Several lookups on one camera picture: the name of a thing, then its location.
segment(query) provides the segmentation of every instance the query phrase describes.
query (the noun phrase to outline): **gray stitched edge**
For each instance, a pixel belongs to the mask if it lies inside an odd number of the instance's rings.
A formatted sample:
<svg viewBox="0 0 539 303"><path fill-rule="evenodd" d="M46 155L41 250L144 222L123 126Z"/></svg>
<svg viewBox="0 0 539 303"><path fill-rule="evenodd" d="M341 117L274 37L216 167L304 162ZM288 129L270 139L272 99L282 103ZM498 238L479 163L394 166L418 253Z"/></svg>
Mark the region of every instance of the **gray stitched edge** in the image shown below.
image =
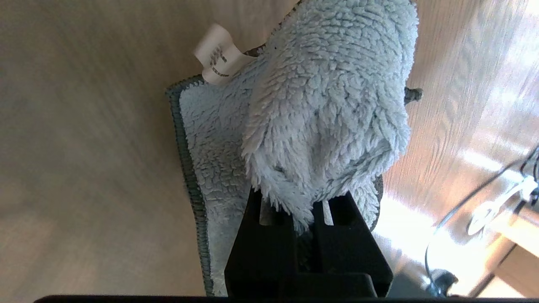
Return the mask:
<svg viewBox="0 0 539 303"><path fill-rule="evenodd" d="M185 79L169 86L165 94L169 97L170 110L174 121L176 131L176 144L178 146L179 160L182 164L183 177L189 193L191 208L195 215L195 224L197 229L198 256L201 260L202 279L204 281L204 290L208 297L213 295L213 281L211 280L210 269L210 249L208 243L208 218L206 216L206 205L200 187L198 186L197 176L193 168L193 161L189 153L185 129L183 126L182 110L179 106L179 96L182 92L191 87L204 82L202 75Z"/></svg>

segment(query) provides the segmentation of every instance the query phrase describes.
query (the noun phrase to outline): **microfiber mop pad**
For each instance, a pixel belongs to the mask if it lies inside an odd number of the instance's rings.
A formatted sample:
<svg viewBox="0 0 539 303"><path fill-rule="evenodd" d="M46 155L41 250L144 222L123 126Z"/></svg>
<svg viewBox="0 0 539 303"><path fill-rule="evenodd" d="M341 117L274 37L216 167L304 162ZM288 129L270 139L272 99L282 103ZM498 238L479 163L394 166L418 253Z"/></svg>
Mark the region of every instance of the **microfiber mop pad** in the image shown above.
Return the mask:
<svg viewBox="0 0 539 303"><path fill-rule="evenodd" d="M314 202L347 191L368 223L377 211L373 181L410 137L402 100L417 24L409 0L312 0L267 42L242 155L299 232Z"/></svg>
<svg viewBox="0 0 539 303"><path fill-rule="evenodd" d="M251 186L288 210L298 232L313 201L346 190L374 227L381 173L409 136L416 24L408 1L304 0L228 84L197 76L169 88L207 295L226 295Z"/></svg>

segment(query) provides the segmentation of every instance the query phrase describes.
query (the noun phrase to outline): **wooden floor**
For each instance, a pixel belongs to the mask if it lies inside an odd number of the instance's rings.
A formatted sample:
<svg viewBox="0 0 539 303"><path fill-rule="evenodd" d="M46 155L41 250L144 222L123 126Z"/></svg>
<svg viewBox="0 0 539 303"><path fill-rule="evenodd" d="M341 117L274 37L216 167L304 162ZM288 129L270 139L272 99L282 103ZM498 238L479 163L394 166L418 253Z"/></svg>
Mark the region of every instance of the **wooden floor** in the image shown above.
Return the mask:
<svg viewBox="0 0 539 303"><path fill-rule="evenodd" d="M247 50L294 2L0 0L0 302L203 294L163 92L201 71L191 51L212 22ZM430 226L539 142L539 5L418 10L409 86L425 96L407 108L409 152L385 175L375 233L420 276Z"/></svg>

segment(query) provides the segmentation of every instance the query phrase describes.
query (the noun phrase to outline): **white fabric tag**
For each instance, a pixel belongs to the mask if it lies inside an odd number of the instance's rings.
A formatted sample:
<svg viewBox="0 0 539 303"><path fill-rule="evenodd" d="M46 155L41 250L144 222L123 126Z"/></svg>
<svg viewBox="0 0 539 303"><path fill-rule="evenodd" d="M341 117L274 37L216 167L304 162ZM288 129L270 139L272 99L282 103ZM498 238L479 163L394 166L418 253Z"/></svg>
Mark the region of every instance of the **white fabric tag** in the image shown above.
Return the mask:
<svg viewBox="0 0 539 303"><path fill-rule="evenodd" d="M198 44L195 57L204 66L202 77L211 84L229 82L242 67L256 59L242 54L230 33L218 24L212 25Z"/></svg>

